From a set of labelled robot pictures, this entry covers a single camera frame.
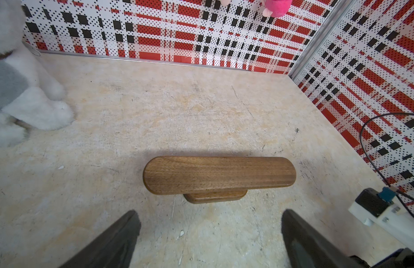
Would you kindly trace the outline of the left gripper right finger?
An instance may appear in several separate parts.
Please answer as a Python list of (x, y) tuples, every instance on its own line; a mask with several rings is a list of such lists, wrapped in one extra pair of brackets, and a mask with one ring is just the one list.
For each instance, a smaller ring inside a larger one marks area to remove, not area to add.
[(293, 268), (360, 268), (291, 209), (282, 215), (281, 232)]

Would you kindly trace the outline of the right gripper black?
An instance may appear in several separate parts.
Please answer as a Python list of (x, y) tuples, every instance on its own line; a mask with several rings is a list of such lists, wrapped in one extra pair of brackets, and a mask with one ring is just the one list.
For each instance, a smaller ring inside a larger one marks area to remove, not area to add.
[(414, 268), (414, 252), (409, 248), (399, 249), (372, 266), (373, 268)]

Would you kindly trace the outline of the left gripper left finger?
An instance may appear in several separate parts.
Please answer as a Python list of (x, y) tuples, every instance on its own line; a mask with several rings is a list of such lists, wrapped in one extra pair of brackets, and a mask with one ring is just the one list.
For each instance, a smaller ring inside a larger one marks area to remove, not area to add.
[(61, 266), (63, 268), (128, 268), (141, 226), (138, 213), (130, 210)]

